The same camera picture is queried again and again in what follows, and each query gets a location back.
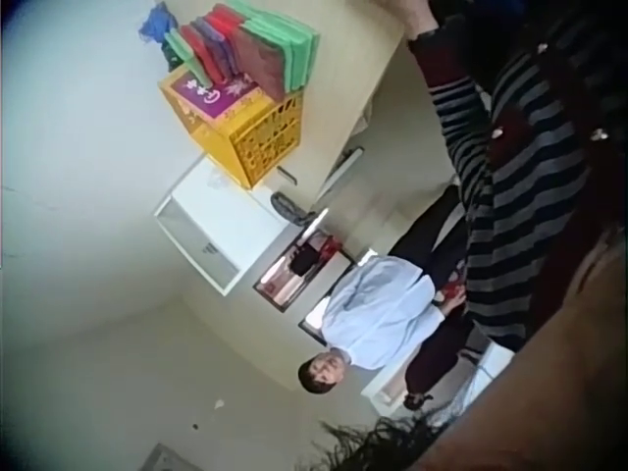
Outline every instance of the white cabinet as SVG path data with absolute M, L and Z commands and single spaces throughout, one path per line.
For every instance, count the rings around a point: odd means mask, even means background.
M 271 204 L 272 191 L 246 191 L 202 158 L 175 186 L 155 217 L 168 238 L 226 295 L 288 222 Z

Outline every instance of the purple book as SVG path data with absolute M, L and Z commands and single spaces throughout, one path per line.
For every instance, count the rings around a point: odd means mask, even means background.
M 219 32 L 216 31 L 209 23 L 207 23 L 203 18 L 197 18 L 192 22 L 194 28 L 200 33 L 205 41 L 205 44 L 212 53 L 214 53 L 214 49 L 219 49 L 214 56 L 219 54 L 221 56 L 221 62 L 225 63 L 225 66 L 230 70 L 230 76 L 236 76 L 240 74 L 240 70 L 236 64 L 236 56 L 231 44 L 227 41 L 227 39 Z

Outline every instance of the white ceiling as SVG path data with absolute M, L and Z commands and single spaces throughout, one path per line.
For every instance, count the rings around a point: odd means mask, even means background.
M 161 304 L 190 268 L 152 211 L 198 150 L 137 29 L 153 0 L 23 2 L 3 31 L 4 340 Z

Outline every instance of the wooden desk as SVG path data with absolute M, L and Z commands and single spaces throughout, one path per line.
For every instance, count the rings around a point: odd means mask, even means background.
M 248 0 L 253 6 L 291 15 L 321 33 L 311 81 L 305 91 L 301 145 L 264 184 L 309 209 L 340 156 L 353 127 L 400 42 L 402 29 L 367 0 Z M 180 24 L 206 14 L 214 0 L 166 0 Z

